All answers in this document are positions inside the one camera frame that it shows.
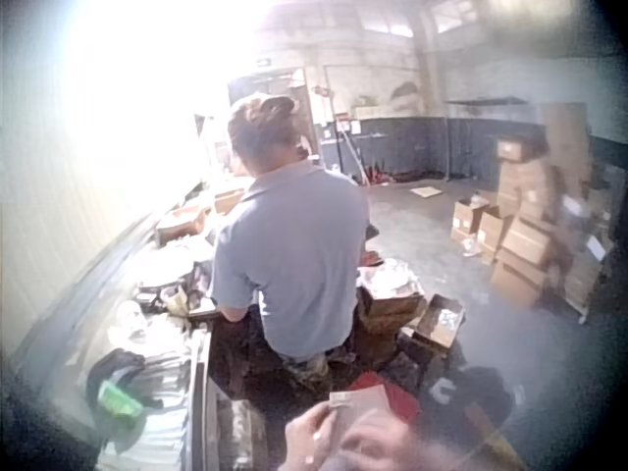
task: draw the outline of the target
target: wall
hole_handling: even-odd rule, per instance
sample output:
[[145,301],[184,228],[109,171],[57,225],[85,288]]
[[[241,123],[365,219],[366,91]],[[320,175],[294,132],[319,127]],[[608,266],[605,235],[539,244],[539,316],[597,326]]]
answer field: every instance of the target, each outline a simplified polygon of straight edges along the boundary
[[[623,61],[617,57],[509,58],[471,65],[451,61],[445,82],[449,100],[511,95],[531,105],[584,102],[593,135],[628,143],[628,86],[623,73]],[[475,117],[508,119],[497,113]],[[510,118],[541,122],[534,110],[515,109]]]
[[156,6],[143,20],[144,34],[136,34],[146,7],[5,5],[5,352],[118,235],[200,180],[194,120],[184,81],[173,72],[181,45],[163,34],[155,18],[168,12]]
[[[400,103],[392,101],[394,91],[405,83],[421,91],[420,64],[412,37],[365,30],[360,23],[276,27],[255,34],[252,55],[254,60],[243,68],[243,76],[302,68],[310,90],[319,85],[334,92],[336,113],[353,114],[356,106],[365,102],[373,118],[426,113],[419,96]],[[264,65],[257,67],[256,61]],[[314,93],[310,99],[315,123],[331,121],[330,101]]]

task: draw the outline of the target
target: red cloth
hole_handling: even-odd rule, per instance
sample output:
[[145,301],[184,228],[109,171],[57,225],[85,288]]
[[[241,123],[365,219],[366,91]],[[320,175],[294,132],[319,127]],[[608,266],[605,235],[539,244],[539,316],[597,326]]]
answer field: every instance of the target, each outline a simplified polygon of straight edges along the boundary
[[397,385],[389,383],[374,371],[362,373],[349,386],[349,390],[363,390],[377,385],[384,385],[392,412],[406,424],[414,424],[417,416],[421,413],[419,401],[412,394]]

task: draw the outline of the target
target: short brown hair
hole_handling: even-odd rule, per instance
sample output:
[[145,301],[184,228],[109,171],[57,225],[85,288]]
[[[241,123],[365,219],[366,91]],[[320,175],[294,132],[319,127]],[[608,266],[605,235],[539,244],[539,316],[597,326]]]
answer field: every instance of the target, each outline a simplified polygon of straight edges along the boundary
[[255,93],[238,100],[229,119],[229,137],[244,165],[264,166],[272,145],[294,146],[294,100],[289,96]]

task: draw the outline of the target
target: light blue polo shirt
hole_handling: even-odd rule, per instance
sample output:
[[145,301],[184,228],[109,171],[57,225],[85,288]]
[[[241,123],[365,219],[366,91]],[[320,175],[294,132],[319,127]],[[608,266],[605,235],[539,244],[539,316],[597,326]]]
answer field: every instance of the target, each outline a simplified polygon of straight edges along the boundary
[[247,307],[258,290],[268,344],[304,361],[351,331],[369,221],[362,189],[308,161],[258,178],[216,241],[210,295]]

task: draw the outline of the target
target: man's left arm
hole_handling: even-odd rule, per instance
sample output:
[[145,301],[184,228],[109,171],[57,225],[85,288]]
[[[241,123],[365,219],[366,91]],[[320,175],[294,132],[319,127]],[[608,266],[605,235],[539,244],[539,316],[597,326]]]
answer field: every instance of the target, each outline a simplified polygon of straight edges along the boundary
[[221,232],[216,239],[210,296],[228,321],[239,322],[253,300],[255,287],[234,263],[232,249],[227,235]]

